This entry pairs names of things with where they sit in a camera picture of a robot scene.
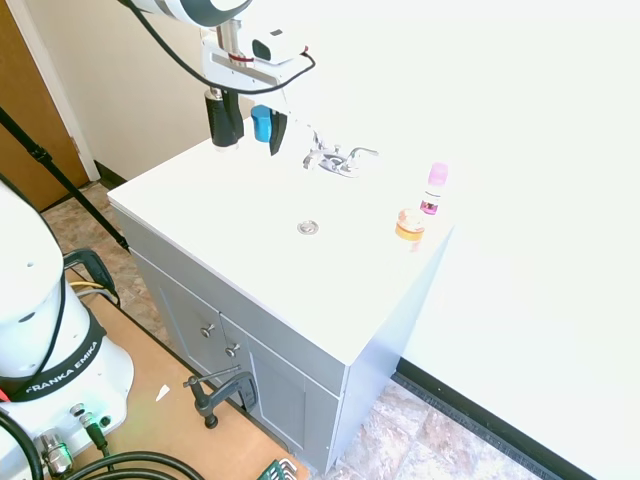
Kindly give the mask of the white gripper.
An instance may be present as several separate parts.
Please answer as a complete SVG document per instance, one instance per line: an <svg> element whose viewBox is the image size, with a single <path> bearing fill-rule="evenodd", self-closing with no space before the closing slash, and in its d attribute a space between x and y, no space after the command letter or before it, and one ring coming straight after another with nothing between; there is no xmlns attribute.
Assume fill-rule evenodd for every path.
<svg viewBox="0 0 640 480"><path fill-rule="evenodd" d="M204 94L213 145L219 150L238 146L244 137L238 94L255 95L250 111L254 138L267 143L270 155L275 156L282 145L289 116L286 96L278 90L313 69L314 60L305 52L280 64L258 57L238 60L220 48L214 38L205 38L201 45L204 77L217 86Z"/></svg>

